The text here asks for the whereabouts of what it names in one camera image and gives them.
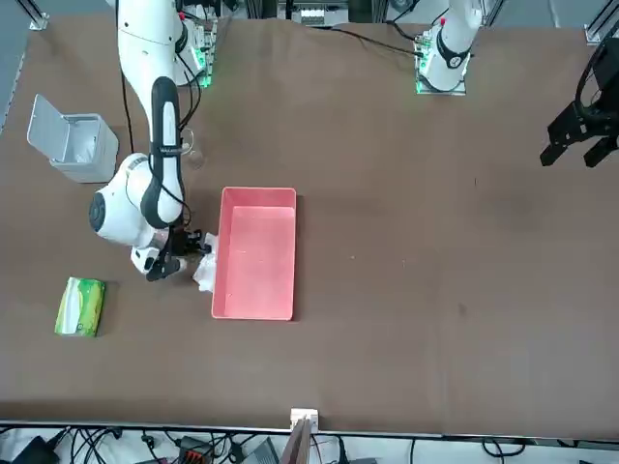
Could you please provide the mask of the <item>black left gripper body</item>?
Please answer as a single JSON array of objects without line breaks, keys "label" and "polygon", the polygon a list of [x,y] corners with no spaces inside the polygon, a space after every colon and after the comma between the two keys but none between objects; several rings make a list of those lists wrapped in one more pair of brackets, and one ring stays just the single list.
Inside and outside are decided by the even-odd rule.
[{"label": "black left gripper body", "polygon": [[589,108],[595,115],[618,118],[618,39],[609,39],[593,66],[598,96]]}]

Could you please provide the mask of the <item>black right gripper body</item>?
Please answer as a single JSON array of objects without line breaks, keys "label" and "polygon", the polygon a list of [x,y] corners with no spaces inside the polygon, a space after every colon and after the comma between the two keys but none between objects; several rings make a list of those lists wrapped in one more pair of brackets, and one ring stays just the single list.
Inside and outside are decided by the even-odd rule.
[{"label": "black right gripper body", "polygon": [[187,256],[192,253],[190,233],[173,230],[169,237],[169,252],[172,256]]}]

